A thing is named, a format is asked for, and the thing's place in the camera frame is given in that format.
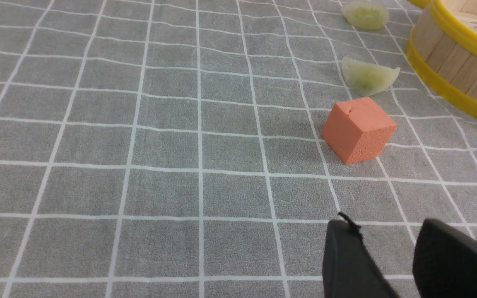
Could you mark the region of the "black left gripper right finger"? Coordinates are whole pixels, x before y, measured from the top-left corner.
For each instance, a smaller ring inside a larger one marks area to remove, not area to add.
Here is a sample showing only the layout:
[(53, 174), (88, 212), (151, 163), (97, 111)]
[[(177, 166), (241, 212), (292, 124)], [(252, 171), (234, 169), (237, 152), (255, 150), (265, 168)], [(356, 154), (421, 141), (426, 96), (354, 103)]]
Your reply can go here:
[(439, 219), (426, 219), (412, 274), (422, 298), (477, 298), (477, 240)]

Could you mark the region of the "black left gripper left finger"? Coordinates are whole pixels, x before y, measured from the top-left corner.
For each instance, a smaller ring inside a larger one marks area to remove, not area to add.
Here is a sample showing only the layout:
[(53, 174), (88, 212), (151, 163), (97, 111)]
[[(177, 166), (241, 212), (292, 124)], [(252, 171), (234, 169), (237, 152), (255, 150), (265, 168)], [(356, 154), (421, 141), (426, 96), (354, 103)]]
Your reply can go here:
[(329, 221), (322, 265), (326, 298), (398, 298), (363, 242), (361, 226), (346, 214)]

